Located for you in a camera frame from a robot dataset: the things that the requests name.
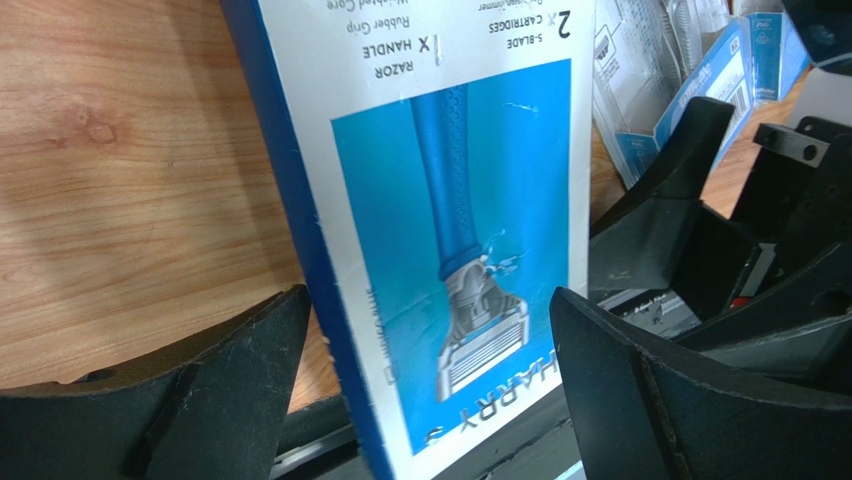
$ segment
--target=blue and white package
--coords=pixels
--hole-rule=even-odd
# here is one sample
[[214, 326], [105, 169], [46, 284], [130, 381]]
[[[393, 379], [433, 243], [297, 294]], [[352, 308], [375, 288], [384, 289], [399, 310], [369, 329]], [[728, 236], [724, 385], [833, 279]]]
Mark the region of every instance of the blue and white package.
[[810, 64], [784, 5], [780, 0], [739, 1], [734, 2], [734, 13], [751, 25], [755, 99], [783, 100]]
[[[626, 1], [621, 5], [647, 3]], [[609, 23], [616, 27], [603, 24], [603, 29], [599, 32], [616, 32], [608, 34], [612, 39], [610, 50], [637, 48], [630, 45], [636, 43], [636, 40], [631, 39], [645, 38], [642, 35], [647, 35], [645, 31], [650, 30], [629, 24], [623, 18], [625, 13], [630, 12], [625, 7], [622, 6], [617, 12], [618, 16], [611, 13], [609, 17]], [[644, 13], [641, 15], [641, 18], [646, 19], [653, 17]], [[599, 9], [599, 26], [602, 21], [604, 18], [600, 16]], [[625, 30], [635, 33], [619, 33]], [[715, 39], [712, 46], [704, 54], [697, 68], [685, 77], [682, 83], [669, 80], [670, 76], [665, 74], [667, 69], [657, 60], [658, 56], [653, 51], [644, 55], [622, 53], [621, 57], [618, 54], [612, 54], [611, 58], [598, 56], [599, 65], [597, 65], [595, 76], [595, 121], [607, 150], [628, 187], [635, 184], [651, 162], [656, 159], [692, 98], [712, 97], [732, 103], [736, 107], [718, 159], [724, 156], [751, 117], [754, 103], [754, 78], [751, 71], [749, 24], [746, 20], [733, 20], [727, 27], [712, 35], [712, 38]], [[643, 42], [642, 45], [653, 45], [653, 42]], [[631, 67], [625, 68], [625, 65], [631, 63]], [[626, 74], [612, 73], [621, 70], [626, 70], [628, 73], [630, 71], [652, 73], [649, 74], [647, 86], [644, 89], [638, 89], [631, 87], [629, 83], [629, 78], [635, 75], [631, 74], [619, 81], [619, 75]]]
[[433, 478], [561, 384], [594, 4], [221, 4], [362, 450]]

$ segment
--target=wood surface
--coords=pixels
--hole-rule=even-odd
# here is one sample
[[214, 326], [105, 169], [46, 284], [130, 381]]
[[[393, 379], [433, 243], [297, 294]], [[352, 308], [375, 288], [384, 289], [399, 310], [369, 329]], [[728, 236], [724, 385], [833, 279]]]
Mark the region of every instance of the wood surface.
[[[763, 108], [708, 184], [733, 206]], [[622, 194], [595, 140], [592, 216]], [[69, 382], [302, 282], [216, 0], [0, 0], [0, 388]], [[339, 390], [312, 321], [291, 410]]]

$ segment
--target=razor image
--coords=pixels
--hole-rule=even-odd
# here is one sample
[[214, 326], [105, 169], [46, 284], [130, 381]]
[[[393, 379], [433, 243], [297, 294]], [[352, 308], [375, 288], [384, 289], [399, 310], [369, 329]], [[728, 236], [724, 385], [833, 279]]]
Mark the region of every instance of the razor image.
[[450, 328], [438, 355], [443, 402], [529, 341], [527, 302], [488, 272], [474, 227], [467, 138], [467, 85], [411, 99], [447, 287]]

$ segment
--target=razor head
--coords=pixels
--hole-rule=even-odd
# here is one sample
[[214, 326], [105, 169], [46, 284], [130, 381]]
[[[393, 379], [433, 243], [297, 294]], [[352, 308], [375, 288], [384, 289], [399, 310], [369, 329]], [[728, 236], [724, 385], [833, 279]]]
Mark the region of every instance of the razor head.
[[529, 342], [529, 329], [528, 309], [518, 308], [461, 343], [445, 345], [438, 359], [438, 402], [446, 401], [520, 350]]

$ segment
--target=box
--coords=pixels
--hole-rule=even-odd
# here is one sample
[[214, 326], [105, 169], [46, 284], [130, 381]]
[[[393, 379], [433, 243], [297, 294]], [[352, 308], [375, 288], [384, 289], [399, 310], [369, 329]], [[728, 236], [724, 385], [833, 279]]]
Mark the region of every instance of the box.
[[693, 97], [736, 106], [719, 159], [753, 110], [748, 21], [727, 18], [727, 26], [718, 32], [701, 32], [711, 46], [687, 76], [676, 63], [667, 66], [670, 50], [659, 33], [665, 25], [654, 5], [647, 0], [607, 0], [598, 7], [594, 117], [628, 188], [657, 157]]
[[754, 93], [758, 101], [780, 101], [810, 64], [805, 46], [780, 0], [734, 2], [734, 14], [751, 26]]
[[594, 4], [221, 4], [368, 463], [432, 478], [561, 383]]

